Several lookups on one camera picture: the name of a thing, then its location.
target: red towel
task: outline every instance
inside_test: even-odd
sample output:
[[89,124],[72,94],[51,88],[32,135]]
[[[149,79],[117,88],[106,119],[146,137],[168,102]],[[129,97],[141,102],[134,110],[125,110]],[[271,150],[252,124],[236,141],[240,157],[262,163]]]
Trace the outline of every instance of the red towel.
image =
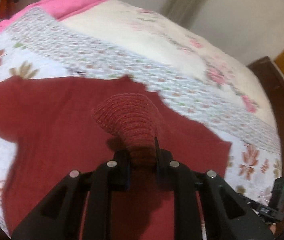
[[[0,137],[18,143],[2,197],[10,232],[70,170],[92,171],[123,148],[91,115],[101,102],[121,93],[146,95],[157,107],[170,127],[160,136],[160,146],[176,160],[196,171],[214,169],[224,175],[230,143],[170,110],[156,93],[145,92],[144,85],[128,77],[12,77],[0,82]],[[137,170],[130,192],[114,194],[114,239],[173,239],[172,194],[158,192],[153,178]]]
[[162,141],[160,137],[169,136],[170,130],[158,109],[141,94],[112,96],[93,110],[93,118],[104,131],[121,139],[134,167],[154,166],[154,137]]

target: pink flower pattern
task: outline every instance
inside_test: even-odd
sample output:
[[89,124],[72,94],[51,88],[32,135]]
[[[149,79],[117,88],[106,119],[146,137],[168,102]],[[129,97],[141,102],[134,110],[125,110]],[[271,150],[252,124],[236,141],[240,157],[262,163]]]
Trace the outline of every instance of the pink flower pattern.
[[200,44],[200,43],[197,41],[197,39],[195,39],[195,38],[190,39],[190,43],[191,43],[192,46],[194,46],[194,47],[196,47],[196,48],[198,48],[198,49],[203,48],[203,45]]
[[242,95],[241,98],[242,98],[242,100],[245,104],[245,108],[248,112],[255,113],[257,111],[257,108],[256,108],[254,102],[251,99],[249,99],[248,96]]
[[212,74],[214,74],[219,77],[219,82],[216,82],[219,88],[221,88],[221,85],[224,85],[224,84],[232,86],[232,79],[234,79],[234,74],[225,62],[219,60],[217,56],[214,58],[206,57],[204,58],[204,61],[207,67],[207,77],[210,80],[213,80],[214,82],[216,82],[214,79],[211,78]]
[[139,13],[157,14],[156,12],[148,10],[148,9],[140,9]]
[[207,69],[206,74],[208,78],[210,78],[210,80],[213,80],[215,83],[217,83],[218,86],[221,86],[226,83],[226,80],[222,72],[214,67],[209,67]]

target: black device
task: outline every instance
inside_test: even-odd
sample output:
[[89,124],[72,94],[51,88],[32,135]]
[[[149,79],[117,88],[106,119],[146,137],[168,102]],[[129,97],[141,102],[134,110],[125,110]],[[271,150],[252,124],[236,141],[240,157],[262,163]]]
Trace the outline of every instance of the black device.
[[[202,228],[196,192],[199,193],[207,239],[271,240],[265,221],[280,221],[284,194],[282,182],[275,183],[272,207],[266,207],[237,194],[214,171],[198,173],[175,161],[171,152],[156,143],[157,184],[161,190],[174,191],[175,240],[201,240]],[[130,156],[127,150],[114,154],[113,160],[95,171],[81,174],[71,171],[22,220],[12,240],[75,240],[80,234],[83,213],[83,240],[110,240],[112,191],[130,188]],[[86,209],[87,192],[90,196]],[[257,208],[257,215],[252,208]]]
[[269,202],[269,207],[276,210],[284,208],[284,178],[278,178],[274,181],[272,196]]

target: red knitted fabric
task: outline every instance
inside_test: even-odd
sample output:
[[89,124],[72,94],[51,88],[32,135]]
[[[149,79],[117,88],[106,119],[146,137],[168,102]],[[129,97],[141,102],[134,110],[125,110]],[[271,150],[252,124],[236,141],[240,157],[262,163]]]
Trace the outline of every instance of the red knitted fabric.
[[[145,92],[144,85],[128,77],[12,77],[0,82],[0,137],[18,144],[2,195],[10,232],[70,170],[93,171],[124,148],[91,114],[104,100],[121,93],[143,94],[158,108],[165,123],[161,127],[170,127],[160,136],[160,145],[176,160],[199,172],[213,169],[224,175],[230,143],[170,110],[156,93]],[[113,239],[173,239],[172,194],[158,192],[150,173],[135,171],[131,190],[115,193],[112,208]]]
[[93,119],[108,133],[119,136],[129,150],[134,166],[155,164],[154,137],[164,125],[156,106],[141,94],[119,94],[93,111]]

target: metal screw head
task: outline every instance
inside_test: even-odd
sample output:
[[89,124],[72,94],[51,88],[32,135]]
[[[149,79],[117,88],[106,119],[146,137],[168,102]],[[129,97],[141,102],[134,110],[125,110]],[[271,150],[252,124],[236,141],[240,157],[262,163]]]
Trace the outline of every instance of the metal screw head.
[[70,171],[69,176],[70,176],[71,178],[76,178],[77,176],[79,176],[79,174],[80,174],[79,171],[73,170],[73,171]]
[[206,174],[212,179],[217,176],[217,173],[215,171],[208,171]]
[[108,161],[106,163],[106,166],[108,166],[109,168],[114,168],[116,165],[117,165],[116,161],[113,161],[113,160]]
[[170,166],[172,168],[177,168],[178,166],[180,166],[180,163],[177,161],[170,161]]

